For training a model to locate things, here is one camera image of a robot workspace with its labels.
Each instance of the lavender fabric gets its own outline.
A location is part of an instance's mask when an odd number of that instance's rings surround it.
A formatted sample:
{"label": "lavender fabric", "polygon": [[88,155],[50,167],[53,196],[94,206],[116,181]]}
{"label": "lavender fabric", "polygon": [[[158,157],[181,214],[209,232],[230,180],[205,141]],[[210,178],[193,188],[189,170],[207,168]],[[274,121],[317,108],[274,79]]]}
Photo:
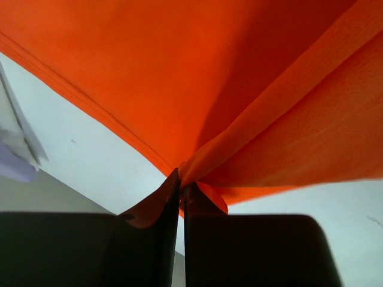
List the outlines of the lavender fabric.
{"label": "lavender fabric", "polygon": [[0,142],[0,176],[6,176],[15,181],[30,182],[37,177],[37,170],[26,160],[14,155]]}

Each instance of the purple cloth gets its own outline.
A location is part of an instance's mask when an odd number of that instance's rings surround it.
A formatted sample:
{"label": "purple cloth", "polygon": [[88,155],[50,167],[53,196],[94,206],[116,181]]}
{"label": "purple cloth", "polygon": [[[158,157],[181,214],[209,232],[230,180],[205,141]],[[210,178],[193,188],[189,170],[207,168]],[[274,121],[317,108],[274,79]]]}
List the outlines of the purple cloth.
{"label": "purple cloth", "polygon": [[26,160],[14,155],[0,142],[0,176],[6,176],[15,181],[30,182],[37,177],[37,170]]}

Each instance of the orange fabric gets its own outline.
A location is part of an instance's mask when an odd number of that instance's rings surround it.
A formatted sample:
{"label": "orange fabric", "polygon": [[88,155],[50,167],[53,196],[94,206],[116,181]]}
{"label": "orange fabric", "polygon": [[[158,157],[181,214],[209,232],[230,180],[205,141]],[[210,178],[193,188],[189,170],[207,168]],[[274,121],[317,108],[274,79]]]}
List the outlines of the orange fabric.
{"label": "orange fabric", "polygon": [[383,175],[382,30],[382,0],[0,2],[0,51],[223,209]]}

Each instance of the white cloth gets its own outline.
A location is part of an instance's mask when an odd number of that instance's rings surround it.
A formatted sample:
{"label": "white cloth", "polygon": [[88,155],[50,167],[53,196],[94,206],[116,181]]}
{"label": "white cloth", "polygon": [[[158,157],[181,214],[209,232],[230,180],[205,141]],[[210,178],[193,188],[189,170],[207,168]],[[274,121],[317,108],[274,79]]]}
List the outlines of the white cloth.
{"label": "white cloth", "polygon": [[14,155],[26,160],[38,170],[38,163],[25,141],[0,74],[0,142]]}

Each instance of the orange towel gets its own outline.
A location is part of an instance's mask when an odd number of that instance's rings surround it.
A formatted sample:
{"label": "orange towel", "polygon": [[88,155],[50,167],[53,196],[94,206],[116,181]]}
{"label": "orange towel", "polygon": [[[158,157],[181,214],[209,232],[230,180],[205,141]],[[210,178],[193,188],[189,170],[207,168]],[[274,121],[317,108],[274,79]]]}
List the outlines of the orange towel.
{"label": "orange towel", "polygon": [[0,2],[0,51],[223,209],[383,175],[382,30],[382,0]]}

